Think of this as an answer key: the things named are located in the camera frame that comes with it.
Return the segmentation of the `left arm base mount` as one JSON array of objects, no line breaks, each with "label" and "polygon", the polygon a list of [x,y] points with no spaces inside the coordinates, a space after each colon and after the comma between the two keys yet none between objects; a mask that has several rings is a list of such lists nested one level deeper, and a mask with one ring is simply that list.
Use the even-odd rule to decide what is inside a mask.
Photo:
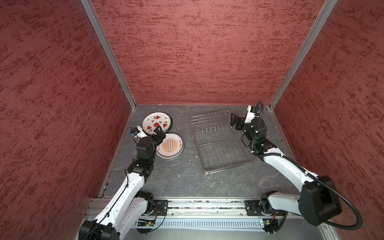
[{"label": "left arm base mount", "polygon": [[169,207],[169,200],[155,199],[154,195],[149,192],[140,192],[138,197],[147,201],[147,209],[143,216],[166,216]]}]

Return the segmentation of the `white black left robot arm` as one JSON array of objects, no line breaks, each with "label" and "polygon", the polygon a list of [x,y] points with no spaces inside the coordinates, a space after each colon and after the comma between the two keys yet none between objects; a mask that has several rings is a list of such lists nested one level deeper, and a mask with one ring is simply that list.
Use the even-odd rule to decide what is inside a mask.
[{"label": "white black left robot arm", "polygon": [[166,138],[160,126],[154,132],[147,136],[141,127],[131,129],[133,137],[139,140],[137,157],[124,170],[126,178],[107,206],[93,221],[86,220],[81,225],[79,240],[123,240],[140,216],[153,211],[153,194],[141,188],[154,169],[156,148]]}]

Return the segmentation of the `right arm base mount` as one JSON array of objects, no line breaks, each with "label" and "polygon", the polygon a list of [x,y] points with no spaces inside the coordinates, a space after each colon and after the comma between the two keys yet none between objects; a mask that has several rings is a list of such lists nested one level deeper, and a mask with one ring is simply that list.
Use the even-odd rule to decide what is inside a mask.
[{"label": "right arm base mount", "polygon": [[279,217],[284,216],[286,211],[275,210],[271,207],[268,197],[277,191],[270,191],[261,195],[259,200],[246,200],[245,209],[247,216],[267,216],[267,217]]}]

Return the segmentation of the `strawberry pattern white plate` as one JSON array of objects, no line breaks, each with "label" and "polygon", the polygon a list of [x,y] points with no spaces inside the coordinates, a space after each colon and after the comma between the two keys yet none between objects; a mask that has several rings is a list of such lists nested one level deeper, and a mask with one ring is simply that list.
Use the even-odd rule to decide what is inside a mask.
[{"label": "strawberry pattern white plate", "polygon": [[144,118],[142,122],[142,129],[147,135],[153,135],[154,129],[157,126],[160,126],[160,124],[158,123],[158,119],[160,118],[159,113],[162,113],[162,112],[151,113]]}]

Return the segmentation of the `red patterned white plate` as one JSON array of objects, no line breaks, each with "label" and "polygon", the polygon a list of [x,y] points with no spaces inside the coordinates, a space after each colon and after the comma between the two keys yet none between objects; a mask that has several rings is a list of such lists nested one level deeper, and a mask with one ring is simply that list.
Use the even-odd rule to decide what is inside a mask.
[{"label": "red patterned white plate", "polygon": [[183,139],[175,133],[168,133],[163,142],[157,146],[156,155],[163,160],[173,160],[180,156],[183,150]]}]

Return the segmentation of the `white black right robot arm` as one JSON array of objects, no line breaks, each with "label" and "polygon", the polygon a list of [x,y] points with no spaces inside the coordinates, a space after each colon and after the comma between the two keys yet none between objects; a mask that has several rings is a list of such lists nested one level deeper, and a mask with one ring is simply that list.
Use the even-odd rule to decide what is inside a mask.
[{"label": "white black right robot arm", "polygon": [[260,116],[253,120],[231,114],[230,125],[243,132],[246,147],[262,162],[286,177],[299,191],[299,195],[269,191],[261,196],[260,211],[269,216],[276,211],[302,216],[308,223],[318,226],[342,212],[337,194],[331,191],[334,182],[327,176],[319,177],[286,156],[266,137],[267,128]]}]

